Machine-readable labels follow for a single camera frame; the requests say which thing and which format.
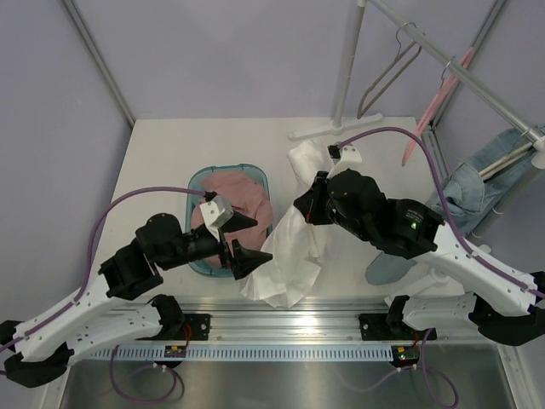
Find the white pleated skirt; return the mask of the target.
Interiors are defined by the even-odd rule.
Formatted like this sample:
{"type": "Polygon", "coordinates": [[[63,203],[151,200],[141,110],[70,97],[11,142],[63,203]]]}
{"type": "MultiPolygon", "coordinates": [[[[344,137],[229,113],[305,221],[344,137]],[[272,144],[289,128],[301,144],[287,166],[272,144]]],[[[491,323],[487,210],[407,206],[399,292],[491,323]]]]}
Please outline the white pleated skirt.
{"type": "MultiPolygon", "coordinates": [[[[318,172],[332,169],[333,162],[321,140],[307,140],[287,153],[297,183],[296,197],[309,190],[318,172]]],[[[291,308],[304,298],[323,268],[328,228],[305,222],[292,205],[261,247],[272,254],[267,262],[243,279],[240,294],[273,308],[291,308]]]]}

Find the pink skirt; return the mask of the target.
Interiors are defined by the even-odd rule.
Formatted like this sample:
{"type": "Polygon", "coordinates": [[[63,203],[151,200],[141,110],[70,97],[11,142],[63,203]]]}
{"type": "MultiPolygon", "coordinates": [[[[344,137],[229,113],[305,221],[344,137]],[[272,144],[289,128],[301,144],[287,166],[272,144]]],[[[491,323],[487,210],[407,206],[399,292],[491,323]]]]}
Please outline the pink skirt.
{"type": "MultiPolygon", "coordinates": [[[[261,181],[252,179],[242,170],[214,170],[205,173],[196,188],[220,194],[229,201],[235,211],[257,220],[258,224],[255,227],[225,234],[230,248],[232,241],[236,239],[243,247],[259,251],[267,238],[267,230],[273,224],[273,208],[261,181]]],[[[198,199],[195,205],[191,205],[191,218],[186,220],[191,222],[191,229],[204,223],[199,208],[201,203],[203,200],[198,199]]],[[[200,274],[220,278],[232,276],[230,269],[221,268],[218,256],[197,262],[197,266],[200,274]]]]}

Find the grey clothes hanger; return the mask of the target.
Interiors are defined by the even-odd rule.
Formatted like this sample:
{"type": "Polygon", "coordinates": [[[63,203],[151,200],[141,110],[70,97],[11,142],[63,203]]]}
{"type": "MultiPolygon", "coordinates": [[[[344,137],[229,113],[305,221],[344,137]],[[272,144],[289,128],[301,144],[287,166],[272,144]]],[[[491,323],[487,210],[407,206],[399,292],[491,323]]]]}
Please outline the grey clothes hanger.
{"type": "Polygon", "coordinates": [[[422,52],[422,46],[415,40],[403,44],[399,39],[401,29],[395,32],[397,51],[391,61],[370,83],[362,94],[356,113],[356,119],[363,118],[384,93],[399,79],[422,52]]]}

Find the pink clothes hanger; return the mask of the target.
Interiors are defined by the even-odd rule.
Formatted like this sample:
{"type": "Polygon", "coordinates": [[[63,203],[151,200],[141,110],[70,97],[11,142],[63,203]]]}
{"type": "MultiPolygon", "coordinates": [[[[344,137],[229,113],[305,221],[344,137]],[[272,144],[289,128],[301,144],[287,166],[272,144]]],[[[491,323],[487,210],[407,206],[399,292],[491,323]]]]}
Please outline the pink clothes hanger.
{"type": "MultiPolygon", "coordinates": [[[[446,97],[455,88],[457,84],[458,84],[458,78],[452,73],[446,79],[442,80],[442,84],[440,85],[437,93],[432,98],[431,102],[429,103],[425,112],[422,114],[416,126],[414,135],[418,141],[422,139],[422,134],[424,130],[427,128],[429,122],[435,117],[439,108],[442,106],[443,102],[445,101],[446,97]]],[[[404,154],[401,159],[402,167],[405,167],[407,163],[409,162],[410,156],[413,153],[415,147],[416,147],[416,141],[414,141],[413,139],[410,139],[407,145],[405,146],[404,154]]]]}

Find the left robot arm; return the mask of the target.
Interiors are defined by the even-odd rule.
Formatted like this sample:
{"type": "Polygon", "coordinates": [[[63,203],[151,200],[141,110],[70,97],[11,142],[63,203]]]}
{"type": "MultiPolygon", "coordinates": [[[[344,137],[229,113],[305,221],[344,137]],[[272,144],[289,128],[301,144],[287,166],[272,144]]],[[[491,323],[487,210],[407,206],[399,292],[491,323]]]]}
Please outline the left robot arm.
{"type": "Polygon", "coordinates": [[[144,307],[98,322],[103,314],[133,302],[160,286],[162,271],[218,256],[234,279],[250,275],[273,259],[272,254],[228,243],[205,225],[185,233],[171,214],[152,216],[135,238],[100,265],[88,286],[48,312],[28,321],[1,324],[1,344],[12,351],[1,371],[27,388],[50,383],[69,366],[106,348],[133,340],[178,337],[186,324],[174,297],[159,294],[144,307]]]}

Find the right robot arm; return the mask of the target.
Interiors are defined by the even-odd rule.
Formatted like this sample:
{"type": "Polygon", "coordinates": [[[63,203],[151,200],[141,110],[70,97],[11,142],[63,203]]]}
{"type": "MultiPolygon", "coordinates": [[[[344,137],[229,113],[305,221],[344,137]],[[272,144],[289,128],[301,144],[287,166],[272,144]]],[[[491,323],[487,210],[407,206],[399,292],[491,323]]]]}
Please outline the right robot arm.
{"type": "Polygon", "coordinates": [[[387,255],[426,263],[462,284],[467,293],[445,298],[396,296],[384,319],[359,316],[362,335],[410,340],[449,329],[476,328],[496,343],[520,346],[544,333],[535,290],[544,274],[522,274],[478,248],[462,246],[438,213],[413,199],[389,199],[376,181],[356,170],[320,171],[295,200],[306,223],[337,225],[387,255]]]}

